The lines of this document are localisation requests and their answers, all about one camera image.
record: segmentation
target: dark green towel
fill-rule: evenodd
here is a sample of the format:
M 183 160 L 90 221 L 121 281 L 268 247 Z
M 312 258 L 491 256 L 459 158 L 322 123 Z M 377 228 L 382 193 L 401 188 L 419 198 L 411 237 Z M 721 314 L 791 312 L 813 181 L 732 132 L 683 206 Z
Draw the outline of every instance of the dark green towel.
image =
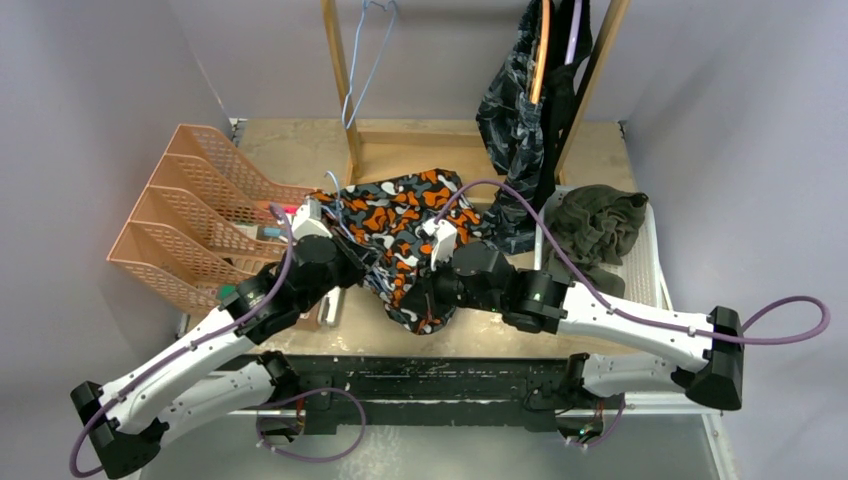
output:
M 568 258 L 598 290 L 623 297 L 624 280 L 598 265 L 622 264 L 621 257 L 630 252 L 639 237 L 647 206 L 644 193 L 591 185 L 568 192 L 559 206 L 545 212 L 545 223 Z M 547 243 L 543 259 L 546 270 L 572 276 Z

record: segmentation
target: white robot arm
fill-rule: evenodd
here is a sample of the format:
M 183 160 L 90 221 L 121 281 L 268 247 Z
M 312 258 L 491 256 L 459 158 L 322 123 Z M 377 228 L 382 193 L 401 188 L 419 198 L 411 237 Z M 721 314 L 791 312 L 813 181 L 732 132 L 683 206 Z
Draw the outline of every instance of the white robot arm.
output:
M 430 308 L 454 306 L 500 312 L 506 323 L 522 331 L 593 336 L 645 352 L 615 357 L 578 355 L 564 361 L 568 374 L 555 390 L 571 398 L 569 401 L 578 398 L 591 404 L 625 391 L 673 391 L 713 408 L 741 407 L 741 346 L 628 321 L 600 305 L 580 283 L 545 272 L 516 270 L 483 243 L 454 250 L 455 230 L 447 222 L 435 227 L 432 222 L 424 227 L 434 245 L 430 269 L 404 297 L 402 308 L 424 314 Z M 279 293 L 250 321 L 206 339 L 210 332 L 233 325 L 266 296 L 277 281 L 273 265 L 238 285 L 187 335 L 138 369 L 102 386 L 85 382 L 71 393 L 83 423 L 102 405 L 117 401 L 89 433 L 109 478 L 121 478 L 141 468 L 163 446 L 209 420 L 305 390 L 298 372 L 279 352 L 262 355 L 235 371 L 213 373 L 292 326 L 331 289 L 348 288 L 365 274 L 363 252 L 323 225 L 314 200 L 298 210 L 292 231 L 296 241 L 286 251 L 293 256 L 291 269 Z M 627 312 L 687 331 L 720 329 L 740 335 L 738 316 L 725 308 L 716 307 L 705 315 L 670 312 L 617 298 L 608 301 Z M 186 347 L 187 353 L 121 395 L 134 378 Z M 561 408 L 557 407 L 556 392 L 528 390 L 527 398 L 535 393 L 546 396 L 539 400 L 542 405 L 549 404 L 551 411 Z

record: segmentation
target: orange plastic basket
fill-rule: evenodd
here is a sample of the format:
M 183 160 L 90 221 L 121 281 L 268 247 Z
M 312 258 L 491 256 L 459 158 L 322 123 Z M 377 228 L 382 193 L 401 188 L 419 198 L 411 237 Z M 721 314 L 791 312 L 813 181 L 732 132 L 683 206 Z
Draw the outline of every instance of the orange plastic basket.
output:
M 277 227 L 260 203 L 300 205 L 313 191 L 271 182 L 214 128 L 180 125 L 108 260 L 183 312 L 205 315 L 218 305 L 221 286 L 247 279 L 285 251 L 236 225 Z

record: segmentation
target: clothes hanger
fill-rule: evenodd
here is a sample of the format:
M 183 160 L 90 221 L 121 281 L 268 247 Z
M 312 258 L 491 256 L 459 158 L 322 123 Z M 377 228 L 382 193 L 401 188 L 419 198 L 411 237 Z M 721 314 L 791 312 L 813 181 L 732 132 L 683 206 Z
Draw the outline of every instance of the clothes hanger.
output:
M 533 87 L 530 90 L 530 102 L 539 103 L 542 97 L 542 79 L 545 76 L 545 61 L 548 58 L 548 37 L 551 31 L 551 2 L 542 0 L 542 33 L 539 47 L 536 49 L 536 70 L 533 74 Z
M 568 49 L 565 51 L 565 64 L 574 63 L 577 51 L 577 33 L 580 31 L 580 15 L 583 12 L 583 0 L 574 0 L 574 15 L 571 17 L 571 30 L 568 37 Z
M 389 11 L 389 7 L 393 8 L 392 11 L 392 19 L 389 22 L 389 27 L 386 29 L 386 36 L 383 37 L 383 44 L 380 46 L 380 51 L 377 53 L 377 59 L 374 60 L 374 66 L 371 68 L 371 73 L 368 74 L 368 80 L 365 81 L 365 86 L 362 87 L 362 93 L 359 95 L 359 100 L 356 101 L 356 105 L 353 107 L 353 113 L 350 114 L 350 120 L 347 119 L 347 109 L 348 105 L 350 105 L 350 99 L 353 96 L 353 74 L 356 72 L 356 54 L 359 52 L 359 36 L 362 33 L 362 24 L 365 23 L 365 14 L 368 10 L 368 7 L 371 5 L 376 5 L 380 7 L 384 12 Z M 349 129 L 351 125 L 353 125 L 354 120 L 356 119 L 356 113 L 359 112 L 359 106 L 362 105 L 362 100 L 365 99 L 365 93 L 368 92 L 368 86 L 371 85 L 371 79 L 374 78 L 374 72 L 377 71 L 377 66 L 380 65 L 380 59 L 383 57 L 383 50 L 386 48 L 386 44 L 389 43 L 389 37 L 392 34 L 392 27 L 395 26 L 395 19 L 397 18 L 397 3 L 395 0 L 389 0 L 385 5 L 382 3 L 377 3 L 373 0 L 362 0 L 362 15 L 359 17 L 359 25 L 356 27 L 356 37 L 353 40 L 353 59 L 350 62 L 350 76 L 348 79 L 348 83 L 350 84 L 350 88 L 348 88 L 347 95 L 345 95 L 345 103 L 342 106 L 342 125 L 345 130 Z

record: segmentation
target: white wall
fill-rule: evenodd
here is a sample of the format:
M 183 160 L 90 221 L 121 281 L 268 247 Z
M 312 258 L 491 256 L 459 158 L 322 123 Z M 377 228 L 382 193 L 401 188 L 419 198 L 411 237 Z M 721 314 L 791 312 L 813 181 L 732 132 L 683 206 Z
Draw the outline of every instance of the white wall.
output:
M 746 351 L 744 407 L 726 415 L 746 479 L 844 478 L 848 444 L 848 2 L 702 2 L 671 39 L 629 122 L 675 307 L 747 316 L 824 299 L 824 336 Z M 810 328 L 787 308 L 751 336 Z
M 588 117 L 626 119 L 697 0 L 635 0 Z M 350 66 L 361 0 L 337 0 Z M 398 20 L 363 118 L 473 118 L 515 40 L 528 0 L 397 0 Z M 320 2 L 171 0 L 186 36 L 232 117 L 340 114 Z M 609 0 L 591 4 L 597 33 Z M 375 7 L 363 28 L 357 85 L 388 25 Z
M 167 0 L 0 3 L 0 112 L 0 478 L 69 478 L 70 390 L 178 319 L 109 248 L 176 125 L 227 120 Z

